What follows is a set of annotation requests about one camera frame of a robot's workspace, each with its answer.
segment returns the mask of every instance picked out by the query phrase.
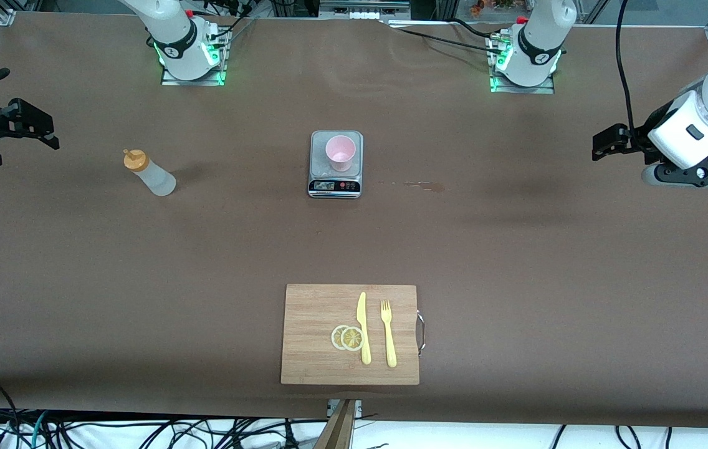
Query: pink cup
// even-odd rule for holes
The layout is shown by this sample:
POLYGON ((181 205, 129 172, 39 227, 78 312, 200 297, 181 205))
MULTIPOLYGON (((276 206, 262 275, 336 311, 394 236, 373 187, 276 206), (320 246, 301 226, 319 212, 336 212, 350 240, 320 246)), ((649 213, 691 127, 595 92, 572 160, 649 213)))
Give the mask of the pink cup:
POLYGON ((356 155, 356 144, 351 137, 334 136, 326 142, 326 157, 336 171, 346 171, 351 168, 354 155, 356 155))

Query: orange bottle cap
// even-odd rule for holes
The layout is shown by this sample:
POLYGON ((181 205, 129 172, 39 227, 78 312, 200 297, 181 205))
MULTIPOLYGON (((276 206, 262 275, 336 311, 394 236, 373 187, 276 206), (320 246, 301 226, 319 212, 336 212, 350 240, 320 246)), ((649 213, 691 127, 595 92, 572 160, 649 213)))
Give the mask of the orange bottle cap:
POLYGON ((149 156, 141 150, 124 150, 124 166, 132 171, 143 171, 149 165, 149 156))

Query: lemon slice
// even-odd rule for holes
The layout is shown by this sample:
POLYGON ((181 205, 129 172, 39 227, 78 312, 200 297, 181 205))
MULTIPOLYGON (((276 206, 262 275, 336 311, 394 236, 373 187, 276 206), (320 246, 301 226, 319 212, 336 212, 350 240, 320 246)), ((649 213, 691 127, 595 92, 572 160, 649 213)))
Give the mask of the lemon slice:
POLYGON ((345 350, 346 347, 343 346, 343 332, 348 329, 348 326, 345 324, 340 324, 340 326, 335 327, 335 330, 332 331, 332 345, 336 347, 337 349, 340 350, 345 350))
POLYGON ((359 327, 346 327, 340 339, 346 349, 360 350, 362 347, 362 330, 359 327))

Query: digital kitchen scale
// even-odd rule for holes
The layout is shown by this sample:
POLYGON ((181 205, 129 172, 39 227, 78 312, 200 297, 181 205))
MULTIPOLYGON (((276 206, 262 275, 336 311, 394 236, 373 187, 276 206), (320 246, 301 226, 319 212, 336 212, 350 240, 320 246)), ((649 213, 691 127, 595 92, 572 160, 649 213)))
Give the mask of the digital kitchen scale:
POLYGON ((316 131, 309 147, 307 193, 313 198, 359 198, 362 194, 363 137, 357 131, 316 131), (326 142, 334 136, 354 140, 356 154, 351 167, 336 171, 326 157, 326 142))

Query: metal handle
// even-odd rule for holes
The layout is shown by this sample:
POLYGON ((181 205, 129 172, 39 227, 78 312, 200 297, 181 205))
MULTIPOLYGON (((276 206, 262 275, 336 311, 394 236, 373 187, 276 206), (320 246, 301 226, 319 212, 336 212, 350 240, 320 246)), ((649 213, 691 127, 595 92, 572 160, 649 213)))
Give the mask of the metal handle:
POLYGON ((426 321, 423 321, 423 315, 420 314, 420 310, 418 310, 418 321, 420 321, 420 334, 422 337, 420 346, 418 347, 418 356, 420 357, 420 353, 422 353, 423 349, 426 347, 426 321))

